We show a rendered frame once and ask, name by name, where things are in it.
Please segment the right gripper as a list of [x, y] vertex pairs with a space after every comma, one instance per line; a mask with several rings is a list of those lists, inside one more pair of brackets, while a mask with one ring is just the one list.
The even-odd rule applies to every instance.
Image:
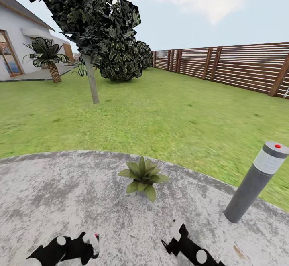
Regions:
[[192, 242], [190, 241], [191, 239], [188, 237], [189, 234], [184, 225], [181, 226], [179, 232], [181, 234], [181, 238], [179, 239], [179, 241], [172, 238], [169, 245], [167, 244], [165, 245], [167, 252], [169, 254], [173, 253], [175, 256], [178, 256], [179, 252], [182, 252], [182, 254], [186, 255], [185, 253], [186, 244]]

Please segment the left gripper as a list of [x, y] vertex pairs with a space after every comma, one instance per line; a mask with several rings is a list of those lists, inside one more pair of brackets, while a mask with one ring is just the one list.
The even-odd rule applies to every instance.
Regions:
[[72, 259], [80, 258], [83, 266], [85, 266], [88, 263], [92, 254], [94, 254], [94, 250], [92, 249], [91, 245], [84, 243], [82, 239], [84, 235], [85, 232], [81, 233], [78, 239], [76, 239], [77, 249], [75, 255], [72, 257]]

